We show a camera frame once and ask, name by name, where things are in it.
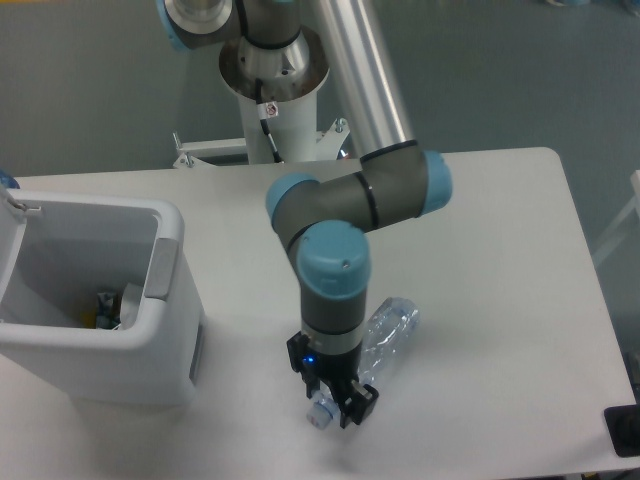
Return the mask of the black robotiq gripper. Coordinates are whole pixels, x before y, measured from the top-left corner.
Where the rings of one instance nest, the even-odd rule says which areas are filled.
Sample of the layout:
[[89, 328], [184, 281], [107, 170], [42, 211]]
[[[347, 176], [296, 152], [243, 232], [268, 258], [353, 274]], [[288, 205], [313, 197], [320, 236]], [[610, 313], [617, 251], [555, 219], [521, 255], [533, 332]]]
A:
[[378, 390], [357, 381], [361, 347], [339, 355], [327, 355], [310, 348], [310, 339], [296, 333], [287, 343], [291, 368], [301, 375], [306, 397], [311, 399], [324, 383], [340, 410], [340, 427], [360, 425], [372, 413], [379, 398]]

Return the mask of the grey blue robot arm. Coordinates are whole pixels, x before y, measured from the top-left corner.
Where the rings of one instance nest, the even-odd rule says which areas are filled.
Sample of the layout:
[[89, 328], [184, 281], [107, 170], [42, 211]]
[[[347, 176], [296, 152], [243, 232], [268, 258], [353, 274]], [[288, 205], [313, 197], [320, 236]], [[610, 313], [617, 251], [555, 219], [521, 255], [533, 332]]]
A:
[[287, 343], [308, 397], [328, 389], [342, 426], [360, 424], [378, 391], [358, 366], [371, 274], [368, 232], [444, 207], [452, 180], [441, 155], [417, 144], [374, 6], [314, 1], [315, 28], [297, 1], [161, 1], [180, 49], [220, 44], [219, 70], [235, 94], [254, 164], [317, 157], [317, 93], [340, 90], [359, 169], [329, 181], [302, 173], [266, 196], [271, 226], [300, 286], [301, 328]]

